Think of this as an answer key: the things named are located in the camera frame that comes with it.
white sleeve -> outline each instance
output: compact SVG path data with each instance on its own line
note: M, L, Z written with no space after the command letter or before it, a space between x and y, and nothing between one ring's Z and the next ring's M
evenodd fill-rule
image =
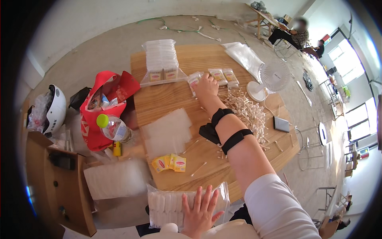
M244 200L261 239L321 238L310 216L275 174L253 181L245 191Z

metal stool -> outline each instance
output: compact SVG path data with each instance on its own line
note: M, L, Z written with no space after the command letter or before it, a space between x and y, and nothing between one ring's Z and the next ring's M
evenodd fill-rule
M319 138L320 138L320 141L317 142L317 143L313 143L313 144L308 144L308 141L306 142L306 145L304 143L304 137L303 137L303 134L302 132L305 132L305 131L308 131L308 130L312 130L312 129L318 129L318 133L319 133ZM302 171L305 171L307 169L320 169L320 168L324 168L324 167L307 167L305 169L303 169L300 165L300 160L301 159L308 159L308 165L309 165L309 160L311 158L319 158L319 157L324 157L325 158L325 155L322 154L322 155L319 155L319 156L314 156L314 157L310 157L309 156L309 149L311 148L316 148L316 147L322 147L324 145L326 145L327 143L327 134L326 134L326 129L325 129L325 125L323 123L319 123L318 126L314 126L314 127L311 127L311 128L307 128L307 129L304 129L304 130L299 130L298 128L295 128L295 130L297 130L301 137L302 137L302 140L303 140L303 147L301 148L300 152L298 152L298 154L301 154L301 152L305 149L307 150L308 152L308 157L307 158L298 158L298 166L300 167L300 169Z
M289 57L293 56L298 51L298 49L286 40L281 39L275 45L274 51L279 58L286 62Z

fan base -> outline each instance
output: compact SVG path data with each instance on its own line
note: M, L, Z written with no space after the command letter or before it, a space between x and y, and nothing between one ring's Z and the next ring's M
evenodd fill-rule
M250 81L247 84L247 93L248 95L257 102L261 102L265 100L265 92L264 89L262 89L260 92L256 93L256 87L258 87L260 84L254 81Z

cardboard box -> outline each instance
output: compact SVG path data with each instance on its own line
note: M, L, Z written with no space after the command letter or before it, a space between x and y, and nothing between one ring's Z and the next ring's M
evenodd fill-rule
M57 232L61 230L60 224L91 237L97 230L92 218L94 204L83 173L85 157L50 148L52 144L40 132L28 132L26 172L34 209L53 237L60 237ZM54 166L49 160L51 152L64 152L73 156L76 160L75 169ZM66 216L60 212L62 206Z

plastic water bottle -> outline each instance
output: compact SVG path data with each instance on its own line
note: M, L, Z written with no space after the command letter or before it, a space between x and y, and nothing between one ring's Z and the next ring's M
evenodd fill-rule
M97 125L106 138L121 143L128 143L133 138L133 131L117 116L100 114Z

